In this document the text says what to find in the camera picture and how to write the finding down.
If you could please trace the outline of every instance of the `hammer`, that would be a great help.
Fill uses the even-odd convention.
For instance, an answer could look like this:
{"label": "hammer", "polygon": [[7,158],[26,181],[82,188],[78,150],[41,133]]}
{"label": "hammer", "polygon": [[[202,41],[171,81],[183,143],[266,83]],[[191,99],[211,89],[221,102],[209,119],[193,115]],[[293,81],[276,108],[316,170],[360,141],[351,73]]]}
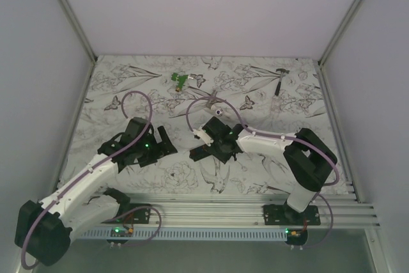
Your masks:
{"label": "hammer", "polygon": [[276,72],[281,72],[280,80],[279,80],[279,83],[278,83],[278,85],[277,85],[277,87],[276,87],[276,89],[275,89],[275,93],[274,93],[275,96],[279,96],[282,78],[284,77],[284,74],[288,74],[288,73],[289,73],[289,70],[285,70],[285,69],[283,69],[283,68],[278,68],[278,69],[275,70],[275,71],[276,71]]}

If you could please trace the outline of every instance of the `hammer head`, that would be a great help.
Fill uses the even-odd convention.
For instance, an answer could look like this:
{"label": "hammer head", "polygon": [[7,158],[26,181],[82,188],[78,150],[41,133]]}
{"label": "hammer head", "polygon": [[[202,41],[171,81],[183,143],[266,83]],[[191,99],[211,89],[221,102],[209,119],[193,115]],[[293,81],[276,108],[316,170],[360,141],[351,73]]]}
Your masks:
{"label": "hammer head", "polygon": [[283,68],[278,68],[277,70],[275,70],[276,72],[280,72],[280,73],[283,73],[283,74],[288,74],[289,73],[289,70],[285,70],[285,69],[283,69]]}

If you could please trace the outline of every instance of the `green connector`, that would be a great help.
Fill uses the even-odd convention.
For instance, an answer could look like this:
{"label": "green connector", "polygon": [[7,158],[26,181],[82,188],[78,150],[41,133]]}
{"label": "green connector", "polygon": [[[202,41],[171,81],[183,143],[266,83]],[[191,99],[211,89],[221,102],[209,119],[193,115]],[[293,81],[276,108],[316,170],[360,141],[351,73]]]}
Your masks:
{"label": "green connector", "polygon": [[176,86],[176,92],[180,92],[181,89],[183,88],[183,85],[185,84],[186,80],[189,78],[189,75],[181,75],[179,76],[178,73],[173,73],[172,74],[172,80],[177,81],[178,85]]}

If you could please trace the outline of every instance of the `cable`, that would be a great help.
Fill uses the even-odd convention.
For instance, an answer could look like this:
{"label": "cable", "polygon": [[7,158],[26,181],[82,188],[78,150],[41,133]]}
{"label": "cable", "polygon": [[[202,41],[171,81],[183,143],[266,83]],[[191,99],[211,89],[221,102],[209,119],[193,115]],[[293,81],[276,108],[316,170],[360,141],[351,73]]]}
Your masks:
{"label": "cable", "polygon": [[124,244],[123,246],[143,246],[143,245],[147,244],[149,241],[151,241],[153,238],[155,238],[157,236],[157,234],[159,233],[160,228],[162,227],[162,215],[160,214],[160,212],[155,207],[140,206],[140,207],[135,207],[135,208],[129,210],[128,212],[125,212],[124,214],[121,214],[121,215],[119,215],[117,217],[114,217],[112,219],[104,221],[105,223],[113,222],[113,221],[115,221],[117,219],[121,219],[122,217],[126,217],[127,215],[129,215],[129,214],[131,214],[131,213],[133,213],[133,212],[135,212],[137,210],[142,210],[142,209],[150,209],[150,210],[153,210],[154,212],[156,212],[156,214],[158,215],[158,218],[159,218],[158,228],[155,230],[155,232],[149,238],[147,238],[147,239],[145,239],[145,240],[143,240],[141,242],[138,242],[138,243]]}
{"label": "cable", "polygon": [[[236,114],[238,120],[239,120],[240,123],[242,124],[243,129],[246,130],[246,131],[248,131],[248,132],[250,132],[251,134],[255,134],[255,135],[261,136],[261,137],[272,137],[273,139],[282,139],[282,136],[279,135],[279,134],[271,134],[271,133],[266,133],[266,132],[260,132],[260,131],[258,131],[258,130],[256,130],[256,129],[254,129],[254,130],[250,129],[250,128],[247,126],[247,124],[246,124],[246,122],[244,121],[244,119],[240,116],[240,114],[239,114],[239,112],[237,111],[237,109],[236,109],[232,104],[230,104],[227,100],[221,99],[221,98],[216,97],[216,96],[205,96],[205,97],[201,97],[201,98],[198,98],[198,99],[193,100],[193,101],[190,103],[190,105],[188,106],[188,108],[187,108],[187,110],[186,110],[186,122],[187,122],[187,125],[188,125],[190,131],[193,131],[192,125],[190,124],[190,121],[189,121],[189,111],[190,111],[190,108],[191,108],[196,102],[198,102],[199,100],[210,100],[210,99],[212,99],[212,100],[218,100],[218,101],[220,101],[220,102],[223,102],[223,103],[227,104],[230,108],[232,108],[232,110],[233,110],[234,113]],[[290,140],[290,141],[294,141],[294,142],[298,142],[298,143],[301,143],[301,144],[305,145],[306,147],[310,148],[311,150],[314,150],[316,153],[318,153],[321,157],[323,157],[323,158],[329,163],[329,165],[332,167],[332,169],[333,169],[334,172],[335,172],[336,179],[335,179],[333,182],[324,183],[324,186],[336,185],[336,184],[339,182],[339,171],[338,171],[338,169],[337,169],[337,166],[332,162],[332,160],[330,159],[330,157],[328,157],[327,155],[325,155],[325,153],[324,153],[323,151],[321,151],[321,150],[320,150],[319,148],[317,148],[316,146],[314,146],[314,145],[312,145],[312,144],[310,144],[310,143],[308,143],[308,142],[305,142],[304,140],[298,139],[298,138],[296,138],[296,137],[284,136],[284,139]]]}
{"label": "cable", "polygon": [[[152,120],[152,114],[153,114],[153,107],[152,107],[152,103],[150,98],[143,92],[141,91],[129,91],[128,93],[126,93],[121,101],[121,110],[123,115],[125,116],[125,118],[128,118],[127,114],[125,113],[125,110],[123,108],[124,105],[124,101],[125,99],[133,94],[133,93],[137,93],[142,95],[144,98],[147,99],[148,104],[149,104],[149,116],[148,116],[148,120],[145,124],[145,126],[143,127],[141,133],[128,145],[126,145],[125,147],[121,148],[120,150],[114,152],[112,155],[102,159],[101,161],[98,161],[96,164],[94,164],[93,166],[91,166],[89,169],[87,169],[85,172],[83,172],[83,174],[81,174],[80,176],[78,176],[75,180],[73,180],[72,183],[70,183],[63,191],[61,191],[61,193],[57,196],[57,201],[59,201],[70,189],[72,189],[72,187],[74,185],[76,185],[78,182],[80,182],[86,175],[88,175],[91,171],[90,169],[94,170],[96,169],[98,166],[101,166],[102,164],[104,164],[105,162],[107,162],[108,160],[111,160],[113,157],[119,155],[120,153],[124,152],[125,150],[127,150],[128,148],[130,148],[131,146],[133,146],[136,142],[138,142],[138,140],[140,138],[142,138],[142,136],[144,135],[144,133],[147,131],[147,129],[149,128],[149,125],[151,123]],[[22,251],[21,251],[21,265],[25,270],[32,270],[33,268],[35,268],[38,265],[38,261],[36,261],[33,265],[28,265],[27,261],[26,261],[26,253],[27,253],[27,246],[28,246],[28,242],[30,241],[31,236],[33,235],[33,232],[35,230],[35,228],[37,227],[38,223],[41,221],[41,219],[45,216],[45,214],[57,203],[57,201],[52,201],[47,208],[45,208],[40,215],[35,219],[34,223],[31,225],[29,231],[27,232],[26,238],[24,239],[24,243],[22,246]]]}
{"label": "cable", "polygon": [[[267,189],[277,190],[277,191],[281,191],[281,192],[289,194],[289,192],[287,192],[287,191],[284,191],[284,190],[281,190],[281,189],[278,189],[278,188],[275,188],[275,187],[271,187],[271,186],[267,186]],[[321,241],[319,241],[318,243],[315,243],[315,244],[311,244],[310,246],[305,246],[305,247],[303,246],[303,248],[306,248],[306,249],[310,249],[312,247],[317,247],[317,246],[320,246],[322,243],[324,243],[328,239],[328,237],[329,237],[329,235],[330,235],[330,233],[332,231],[332,228],[334,227],[334,213],[332,212],[332,208],[330,206],[330,203],[321,194],[318,194],[318,196],[320,198],[322,198],[322,200],[327,205],[328,210],[330,211],[330,216],[331,216],[330,227],[329,227],[327,233],[325,234],[325,236],[321,239]]]}

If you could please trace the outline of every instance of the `hammer handle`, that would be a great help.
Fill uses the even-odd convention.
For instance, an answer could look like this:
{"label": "hammer handle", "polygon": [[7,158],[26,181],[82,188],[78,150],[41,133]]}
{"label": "hammer handle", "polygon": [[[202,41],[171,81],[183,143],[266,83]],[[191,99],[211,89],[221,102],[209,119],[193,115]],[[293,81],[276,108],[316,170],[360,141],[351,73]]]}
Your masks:
{"label": "hammer handle", "polygon": [[281,88],[281,81],[279,81],[279,83],[277,84],[277,87],[276,87],[275,93],[274,93],[275,96],[279,96],[280,88]]}

